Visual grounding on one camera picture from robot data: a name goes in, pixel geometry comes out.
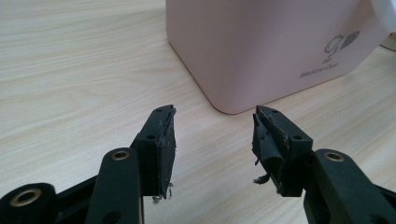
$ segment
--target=pink container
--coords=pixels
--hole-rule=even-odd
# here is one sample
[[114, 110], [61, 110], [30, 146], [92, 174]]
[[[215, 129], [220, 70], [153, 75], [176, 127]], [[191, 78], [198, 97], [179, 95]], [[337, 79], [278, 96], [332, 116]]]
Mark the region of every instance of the pink container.
[[229, 114], [340, 77], [389, 35], [368, 0], [166, 0], [166, 31]]

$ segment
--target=wooden table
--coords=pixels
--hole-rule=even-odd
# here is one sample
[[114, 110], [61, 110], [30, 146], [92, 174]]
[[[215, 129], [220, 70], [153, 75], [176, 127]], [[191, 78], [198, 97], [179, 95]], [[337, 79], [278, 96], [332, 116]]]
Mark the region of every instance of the wooden table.
[[[274, 101], [314, 140], [345, 152], [396, 190], [396, 53]], [[253, 109], [225, 115], [207, 101], [167, 42], [165, 3], [0, 2], [0, 195], [36, 182], [58, 192], [128, 147], [151, 110], [173, 104], [171, 200], [145, 198], [147, 223], [306, 223], [302, 198], [282, 198], [251, 152]]]

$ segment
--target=white object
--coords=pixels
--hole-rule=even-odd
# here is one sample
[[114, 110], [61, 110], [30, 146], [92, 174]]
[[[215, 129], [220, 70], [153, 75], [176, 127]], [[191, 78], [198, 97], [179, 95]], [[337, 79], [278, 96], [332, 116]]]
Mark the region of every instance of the white object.
[[375, 15], [384, 28], [396, 32], [396, 0], [372, 0]]

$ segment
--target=light wood surface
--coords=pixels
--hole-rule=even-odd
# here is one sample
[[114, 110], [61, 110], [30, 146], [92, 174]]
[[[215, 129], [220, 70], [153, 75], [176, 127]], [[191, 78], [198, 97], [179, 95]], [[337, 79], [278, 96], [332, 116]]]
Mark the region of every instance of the light wood surface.
[[[147, 223], [306, 223], [251, 152], [253, 109], [214, 109], [167, 42], [165, 3], [0, 2], [0, 195], [47, 182], [58, 192], [128, 147], [151, 110], [173, 104], [173, 197], [145, 198]], [[267, 106], [345, 152], [396, 190], [396, 53], [376, 49], [351, 73]]]

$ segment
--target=screw hole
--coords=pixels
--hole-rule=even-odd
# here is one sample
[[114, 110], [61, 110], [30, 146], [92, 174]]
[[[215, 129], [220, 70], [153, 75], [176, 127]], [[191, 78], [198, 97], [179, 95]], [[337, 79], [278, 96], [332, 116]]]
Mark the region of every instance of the screw hole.
[[127, 152], [127, 151], [117, 151], [117, 152], [113, 153], [113, 155], [111, 155], [111, 158], [114, 161], [121, 161], [121, 160], [128, 158], [129, 155], [130, 155], [129, 152]]
[[334, 152], [325, 152], [324, 155], [328, 160], [331, 160], [331, 161], [343, 161], [344, 160], [343, 156], [341, 156], [337, 153], [334, 153]]
[[117, 211], [107, 213], [103, 218], [102, 222], [104, 224], [116, 224], [119, 223], [121, 219], [121, 213]]
[[37, 200], [41, 195], [41, 189], [27, 189], [11, 199], [11, 206], [21, 207]]

